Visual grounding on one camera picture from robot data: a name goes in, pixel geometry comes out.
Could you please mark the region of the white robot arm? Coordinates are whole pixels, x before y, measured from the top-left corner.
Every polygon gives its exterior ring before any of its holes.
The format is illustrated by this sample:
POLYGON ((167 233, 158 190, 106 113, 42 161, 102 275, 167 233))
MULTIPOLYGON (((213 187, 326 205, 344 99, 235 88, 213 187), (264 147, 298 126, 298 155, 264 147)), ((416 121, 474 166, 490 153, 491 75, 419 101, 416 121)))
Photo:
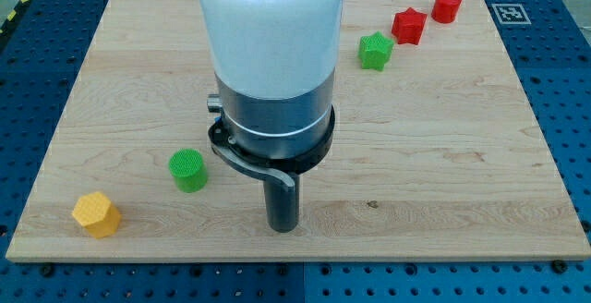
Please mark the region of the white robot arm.
POLYGON ((238 146, 264 158, 307 152, 329 129, 343 0, 199 0, 238 146))

